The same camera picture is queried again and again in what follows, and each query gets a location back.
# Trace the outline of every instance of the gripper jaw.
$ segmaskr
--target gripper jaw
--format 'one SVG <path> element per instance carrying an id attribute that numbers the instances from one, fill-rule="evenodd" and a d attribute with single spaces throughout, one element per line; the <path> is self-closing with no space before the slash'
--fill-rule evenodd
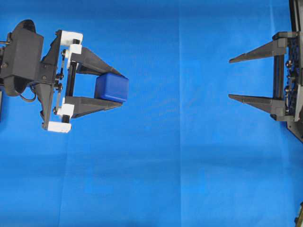
<path id="1" fill-rule="evenodd" d="M 285 116 L 285 101 L 268 97 L 228 95 L 229 98 L 251 105 L 271 115 Z"/>
<path id="2" fill-rule="evenodd" d="M 287 39 L 280 38 L 271 41 L 251 52 L 241 54 L 240 56 L 230 59 L 229 63 L 236 63 L 240 61 L 248 61 L 260 58 L 269 58 L 286 54 Z"/>

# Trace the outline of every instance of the cable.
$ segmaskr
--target cable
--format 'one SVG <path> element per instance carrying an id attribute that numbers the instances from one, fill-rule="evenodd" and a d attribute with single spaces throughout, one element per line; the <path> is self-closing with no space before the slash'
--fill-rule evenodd
<path id="1" fill-rule="evenodd" d="M 35 101 L 37 94 L 31 85 L 29 87 L 30 87 L 30 90 L 35 94 L 35 96 L 32 99 L 25 98 L 21 94 L 19 96 L 20 96 L 20 98 L 22 98 L 22 100 L 26 101 L 27 103 L 32 103 L 33 101 Z"/>

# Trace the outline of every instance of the blue cube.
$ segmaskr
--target blue cube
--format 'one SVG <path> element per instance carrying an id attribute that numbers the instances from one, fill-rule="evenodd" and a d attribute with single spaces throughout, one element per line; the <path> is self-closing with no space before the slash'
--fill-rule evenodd
<path id="1" fill-rule="evenodd" d="M 127 101 L 127 96 L 128 78 L 113 73 L 97 77 L 95 98 L 123 103 Z"/>

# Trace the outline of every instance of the blue backdrop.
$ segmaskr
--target blue backdrop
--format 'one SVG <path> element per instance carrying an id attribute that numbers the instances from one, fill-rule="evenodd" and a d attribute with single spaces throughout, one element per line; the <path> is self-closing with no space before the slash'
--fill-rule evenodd
<path id="1" fill-rule="evenodd" d="M 0 227 L 294 226 L 302 144 L 227 96 L 272 95 L 273 59 L 228 60 L 291 30 L 287 0 L 4 1 L 0 40 L 27 18 L 44 55 L 58 29 L 83 33 L 130 93 L 69 134 L 4 96 Z M 78 75 L 75 95 L 95 78 Z"/>

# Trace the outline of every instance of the screw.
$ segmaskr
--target screw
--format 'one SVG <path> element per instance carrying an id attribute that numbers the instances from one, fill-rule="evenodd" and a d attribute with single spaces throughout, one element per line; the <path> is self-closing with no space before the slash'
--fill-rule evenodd
<path id="1" fill-rule="evenodd" d="M 1 68 L 2 69 L 5 69 L 5 68 L 7 68 L 8 67 L 8 64 L 7 63 L 3 63 L 2 65 L 1 65 Z"/>
<path id="2" fill-rule="evenodd" d="M 292 61 L 291 60 L 288 60 L 287 62 L 286 62 L 286 67 L 287 68 L 290 68 L 292 66 Z"/>

